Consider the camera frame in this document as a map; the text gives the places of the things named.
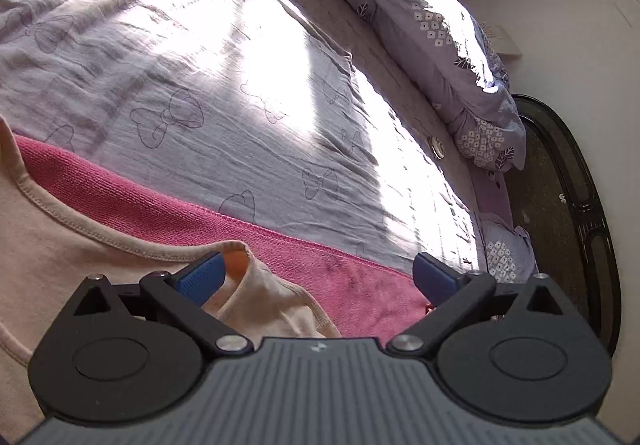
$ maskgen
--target blue gripper pad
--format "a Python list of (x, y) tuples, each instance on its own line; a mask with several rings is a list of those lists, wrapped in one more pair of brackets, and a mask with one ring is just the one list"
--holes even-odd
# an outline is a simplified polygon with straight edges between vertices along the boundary
[(208, 253), (172, 278), (174, 289), (202, 306), (225, 282), (225, 259), (221, 253)]
[(435, 307), (441, 305), (467, 282), (465, 274), (444, 265), (426, 252), (414, 259), (414, 284)]

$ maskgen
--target bed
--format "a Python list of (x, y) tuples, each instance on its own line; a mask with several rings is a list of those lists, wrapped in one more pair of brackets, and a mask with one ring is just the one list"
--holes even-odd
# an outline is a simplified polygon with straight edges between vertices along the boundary
[(506, 73), (468, 12), (430, 1), (398, 0), (403, 23), (395, 0), (0, 0), (0, 111), (19, 134), (283, 234), (405, 273), (427, 251), (523, 281), (528, 237), (479, 211), (465, 159), (524, 163)]

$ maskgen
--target butterfly pattern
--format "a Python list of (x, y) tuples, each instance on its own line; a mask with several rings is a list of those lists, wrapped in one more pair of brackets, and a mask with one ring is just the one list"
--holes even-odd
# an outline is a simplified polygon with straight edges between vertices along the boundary
[(60, 149), (68, 150), (69, 152), (76, 152), (71, 141), (74, 138), (75, 130), (73, 125), (61, 125), (56, 128), (44, 143), (49, 143), (51, 145), (55, 145), (56, 147), (60, 147)]
[[(18, 22), (26, 29), (19, 30), (16, 34), (15, 26)], [(7, 44), (21, 37), (33, 36), (40, 50), (50, 55), (66, 38), (73, 24), (72, 15), (59, 15), (34, 23), (33, 12), (30, 8), (14, 9), (8, 13), (4, 26), (0, 28), (0, 44)]]
[(304, 168), (302, 171), (302, 181), (305, 184), (305, 198), (312, 200), (319, 190), (332, 200), (338, 199), (338, 174), (333, 169), (325, 169), (322, 176), (317, 176), (311, 169)]
[(356, 148), (362, 147), (362, 135), (359, 130), (353, 133), (353, 136), (349, 136), (346, 129), (340, 131), (340, 139), (346, 147), (345, 154), (349, 157), (353, 156)]
[(204, 114), (200, 102), (191, 96), (189, 89), (178, 89), (161, 112), (146, 107), (137, 107), (129, 113), (136, 124), (138, 136), (149, 149), (158, 148), (171, 125), (198, 129), (204, 125)]
[(253, 98), (258, 98), (262, 102), (262, 106), (264, 109), (264, 116), (271, 125), (278, 123), (282, 120), (286, 115), (281, 108), (280, 104), (275, 98), (263, 98), (258, 94), (253, 94), (247, 91), (247, 86), (249, 82), (245, 82), (240, 86), (240, 91), (244, 92), (247, 96), (251, 96)]
[(334, 89), (325, 80), (322, 81), (322, 94), (329, 105), (334, 105), (340, 98), (343, 98), (346, 102), (349, 100), (343, 92)]

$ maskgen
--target white wall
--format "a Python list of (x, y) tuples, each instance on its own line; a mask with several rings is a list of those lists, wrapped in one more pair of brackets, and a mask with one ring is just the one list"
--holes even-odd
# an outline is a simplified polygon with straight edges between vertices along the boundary
[(604, 204), (622, 280), (622, 335), (601, 419), (640, 434), (640, 3), (461, 0), (505, 28), (512, 91), (550, 105), (577, 139)]

